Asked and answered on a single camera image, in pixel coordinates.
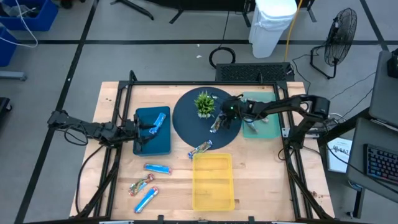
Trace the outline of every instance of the black floor mat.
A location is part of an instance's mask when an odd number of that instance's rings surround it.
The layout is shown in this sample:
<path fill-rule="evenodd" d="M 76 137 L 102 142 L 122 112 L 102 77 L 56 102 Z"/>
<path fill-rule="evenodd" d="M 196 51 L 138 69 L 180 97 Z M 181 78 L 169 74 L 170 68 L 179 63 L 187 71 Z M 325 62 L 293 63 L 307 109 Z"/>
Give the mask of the black floor mat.
<path fill-rule="evenodd" d="M 290 63 L 234 63 L 217 64 L 216 81 L 294 81 Z"/>

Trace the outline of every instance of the white trash can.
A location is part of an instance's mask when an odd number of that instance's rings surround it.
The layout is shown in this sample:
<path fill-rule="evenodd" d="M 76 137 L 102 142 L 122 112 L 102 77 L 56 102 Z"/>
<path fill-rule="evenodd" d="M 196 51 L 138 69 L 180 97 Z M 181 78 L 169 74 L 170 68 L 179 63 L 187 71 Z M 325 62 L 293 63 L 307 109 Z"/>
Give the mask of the white trash can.
<path fill-rule="evenodd" d="M 271 56 L 296 13 L 295 0 L 256 0 L 249 42 L 256 58 Z"/>

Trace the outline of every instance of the floor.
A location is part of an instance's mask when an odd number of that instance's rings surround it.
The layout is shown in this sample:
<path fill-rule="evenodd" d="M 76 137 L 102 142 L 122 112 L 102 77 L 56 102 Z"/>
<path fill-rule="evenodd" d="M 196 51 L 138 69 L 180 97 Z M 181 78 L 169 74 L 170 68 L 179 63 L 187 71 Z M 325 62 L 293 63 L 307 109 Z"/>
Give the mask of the floor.
<path fill-rule="evenodd" d="M 25 82 L 0 82 L 0 96 L 10 98 L 14 106 L 0 132 L 1 223 L 15 220 L 46 137 L 46 121 L 55 108 L 92 120 L 101 82 L 127 80 L 130 70 L 135 71 L 139 80 L 215 79 L 208 55 L 220 44 L 226 12 L 184 12 L 171 25 L 169 20 L 176 10 L 142 0 L 133 2 L 150 11 L 155 20 L 151 21 L 122 4 L 110 5 L 105 0 L 87 0 L 83 4 L 75 1 L 73 9 L 59 10 L 50 31 L 34 32 L 40 40 L 37 48 L 18 47 L 11 64 L 1 69 L 23 71 L 28 76 Z M 331 98 L 375 72 L 382 49 L 398 47 L 398 23 L 394 20 L 397 1 L 339 0 L 336 4 L 336 1 L 317 0 L 312 8 L 317 22 L 313 23 L 305 10 L 298 15 L 288 61 L 309 53 L 312 47 L 323 42 L 332 19 L 347 7 L 356 11 L 358 27 L 355 43 L 339 65 L 337 77 L 332 80 L 323 78 L 309 66 L 308 57 L 296 60 L 299 72 L 312 83 L 311 94 Z M 22 43 L 32 43 L 26 32 L 12 34 Z M 225 46 L 234 49 L 237 63 L 283 61 L 283 42 L 271 57 L 256 59 L 252 56 L 251 45 L 245 44 L 248 35 L 249 28 L 242 15 L 232 12 L 225 35 L 232 44 Z M 286 38 L 287 32 L 284 32 L 281 39 Z M 230 57 L 220 52 L 215 55 L 215 62 L 229 63 Z M 328 73 L 332 72 L 323 57 L 317 57 L 315 63 Z M 295 79 L 303 81 L 298 75 Z M 373 76 L 334 98 L 330 112 L 345 114 L 372 86 Z M 366 108 L 369 101 L 370 96 L 346 118 Z M 352 133 L 344 137 L 352 138 Z M 61 134 L 55 133 L 25 222 L 68 216 L 83 151 L 83 147 L 73 146 Z M 355 191 L 335 174 L 327 172 L 326 175 L 336 217 L 350 220 L 345 213 L 353 209 Z M 398 204 L 367 192 L 362 218 L 352 221 L 393 223 L 397 210 Z"/>

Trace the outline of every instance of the fan grille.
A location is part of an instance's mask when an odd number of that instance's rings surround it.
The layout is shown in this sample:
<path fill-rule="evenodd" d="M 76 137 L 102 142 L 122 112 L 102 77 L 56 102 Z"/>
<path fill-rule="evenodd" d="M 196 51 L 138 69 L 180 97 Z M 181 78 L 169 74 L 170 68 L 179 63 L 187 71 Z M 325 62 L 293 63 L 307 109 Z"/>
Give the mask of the fan grille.
<path fill-rule="evenodd" d="M 353 43 L 356 21 L 356 12 L 350 8 L 340 11 L 334 18 L 325 42 L 325 62 L 328 65 L 338 65 L 347 56 Z"/>

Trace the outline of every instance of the black fan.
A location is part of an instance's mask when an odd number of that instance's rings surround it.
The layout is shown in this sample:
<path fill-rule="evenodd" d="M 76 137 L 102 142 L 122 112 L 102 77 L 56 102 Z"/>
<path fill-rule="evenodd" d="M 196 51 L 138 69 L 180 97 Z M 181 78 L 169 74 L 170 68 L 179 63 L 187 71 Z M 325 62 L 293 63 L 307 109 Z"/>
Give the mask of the black fan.
<path fill-rule="evenodd" d="M 326 76 L 327 79 L 336 77 L 337 65 L 340 64 L 348 54 L 355 35 L 356 20 L 356 12 L 354 10 L 347 8 L 340 11 L 333 20 L 326 42 L 311 50 L 311 66 L 322 75 Z M 332 77 L 313 64 L 313 51 L 317 51 L 322 47 L 325 48 L 325 62 L 329 66 L 335 68 Z"/>

